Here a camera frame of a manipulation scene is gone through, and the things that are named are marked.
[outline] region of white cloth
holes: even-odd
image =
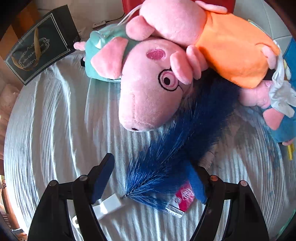
[[[107,152],[115,168],[102,199],[122,194],[130,158],[162,129],[136,133],[118,120],[119,83],[89,79],[79,51],[59,60],[21,90],[5,139],[4,165],[9,198],[21,228],[28,232],[38,202],[52,179],[74,181],[98,165]],[[217,144],[211,175],[226,182],[246,180],[262,209],[270,237],[296,208],[296,156],[289,161],[268,134],[258,113],[234,113]],[[70,218],[76,213],[68,201]],[[194,202],[177,218],[129,200],[99,221],[109,241],[186,241],[194,233],[204,205]],[[225,202],[216,240],[222,239],[229,210]],[[73,227],[77,241],[82,241]]]
[[[269,98],[271,106],[284,115],[292,118],[294,116],[294,109],[296,107],[296,91],[292,89],[291,84],[284,80],[285,68],[283,62],[282,51],[277,57],[276,71],[272,76],[272,85],[269,90]]]

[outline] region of bed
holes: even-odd
[[[265,11],[268,19],[273,18],[275,12],[265,2],[248,2],[259,2],[257,9]],[[243,16],[241,9],[248,7],[246,1],[237,1],[235,13]],[[264,24],[257,19],[258,14],[243,17]],[[269,26],[271,36],[285,51],[291,36],[285,25],[277,22],[279,17],[274,18],[281,34],[271,25],[262,27]],[[83,53],[76,51],[23,87],[10,116],[4,148],[5,176],[15,215],[26,233],[49,181],[73,181],[110,152],[115,156],[115,169],[102,198],[121,194],[129,159],[163,131],[131,133],[120,126],[120,84],[89,79],[80,66],[82,57]],[[238,183],[244,179],[250,184],[269,235],[275,238],[296,208],[295,160],[295,154],[290,161],[286,148],[273,141],[256,108],[238,104],[213,162],[204,166],[224,181]],[[73,203],[69,201],[68,206],[72,218]],[[228,208],[229,202],[225,202],[216,240],[223,235]],[[100,225],[108,240],[189,240],[203,209],[204,205],[194,202],[179,219],[130,200],[103,218]],[[73,231],[75,238],[82,240],[79,231],[74,227]]]

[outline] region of screw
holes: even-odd
[[[242,180],[242,181],[240,182],[240,184],[241,184],[243,187],[248,186],[248,183],[247,183],[246,181],[244,181],[244,180]]]
[[[56,184],[57,184],[57,181],[56,181],[56,180],[52,180],[52,181],[50,181],[50,183],[49,183],[49,185],[50,185],[51,187],[55,186]]]
[[[211,176],[211,181],[217,182],[218,181],[218,177],[215,176],[215,175]]]
[[[83,181],[86,181],[86,180],[87,180],[87,175],[82,175],[82,176],[80,176],[80,177],[79,177],[79,180],[82,181],[82,182],[83,182]]]

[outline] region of orange plush shirt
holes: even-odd
[[[267,34],[242,18],[205,12],[207,22],[195,46],[222,77],[243,88],[256,87],[268,70],[262,47],[269,46],[276,56],[280,49]]]

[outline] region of gift box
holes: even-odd
[[[26,85],[59,59],[75,51],[79,34],[67,5],[50,11],[14,45],[5,63]]]

